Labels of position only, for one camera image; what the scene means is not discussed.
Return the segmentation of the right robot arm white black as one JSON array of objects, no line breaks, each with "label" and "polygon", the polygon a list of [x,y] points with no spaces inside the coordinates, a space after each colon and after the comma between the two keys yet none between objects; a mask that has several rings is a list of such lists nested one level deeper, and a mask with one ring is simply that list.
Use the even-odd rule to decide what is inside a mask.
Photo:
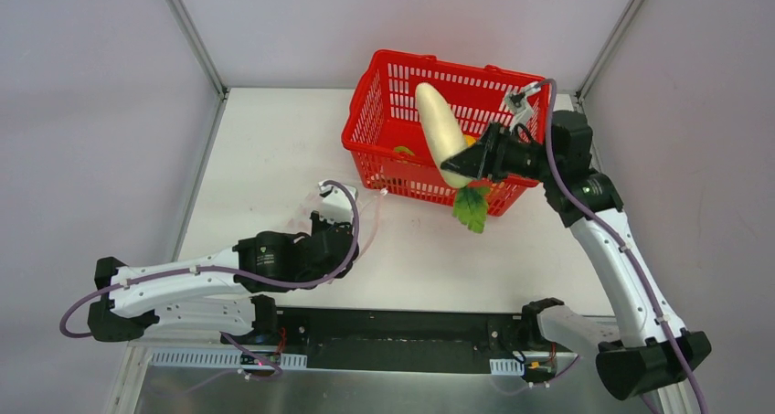
[{"label": "right robot arm white black", "polygon": [[586,117],[555,111],[546,128],[538,142],[494,122],[475,143],[454,145],[439,161],[441,170],[471,179],[540,181],[547,203],[588,256],[616,318],[608,329],[545,299],[527,305],[520,341],[533,350],[553,341],[592,359],[601,383],[619,400],[687,382],[707,412],[695,370],[711,344],[705,333],[687,329],[647,269],[618,191],[592,166]]}]

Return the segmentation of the white daikon radish toy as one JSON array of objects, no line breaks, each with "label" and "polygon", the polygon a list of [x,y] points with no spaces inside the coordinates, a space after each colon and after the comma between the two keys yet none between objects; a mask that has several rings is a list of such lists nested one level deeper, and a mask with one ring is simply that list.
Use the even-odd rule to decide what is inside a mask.
[{"label": "white daikon radish toy", "polygon": [[428,82],[421,82],[416,87],[415,102],[433,163],[445,185],[455,191],[452,215],[472,233],[482,234],[487,221],[490,188],[475,186],[473,178],[441,170],[443,160],[467,148],[450,104]]}]

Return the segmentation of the clear pink zip top bag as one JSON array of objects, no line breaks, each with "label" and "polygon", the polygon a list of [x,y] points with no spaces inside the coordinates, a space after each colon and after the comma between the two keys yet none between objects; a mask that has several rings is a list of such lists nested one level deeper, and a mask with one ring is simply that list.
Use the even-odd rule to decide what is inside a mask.
[{"label": "clear pink zip top bag", "polygon": [[[358,194],[356,206],[360,217],[360,231],[358,237],[359,254],[356,256],[356,260],[366,254],[377,236],[382,204],[387,194],[388,191],[385,188],[377,191],[367,190],[364,195]],[[310,234],[312,228],[310,215],[317,211],[321,200],[319,189],[310,192],[294,210],[291,218],[281,226],[281,232]]]}]

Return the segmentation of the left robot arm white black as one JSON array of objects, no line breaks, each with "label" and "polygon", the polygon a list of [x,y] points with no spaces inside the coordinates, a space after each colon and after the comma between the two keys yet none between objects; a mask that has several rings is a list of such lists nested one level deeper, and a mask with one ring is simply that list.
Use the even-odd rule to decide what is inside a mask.
[{"label": "left robot arm white black", "polygon": [[195,260],[130,267],[98,260],[99,298],[87,324],[97,341],[132,341],[160,330],[216,331],[257,345],[279,332],[275,293],[311,290],[352,269],[360,248],[349,222],[310,216],[308,232],[262,231]]}]

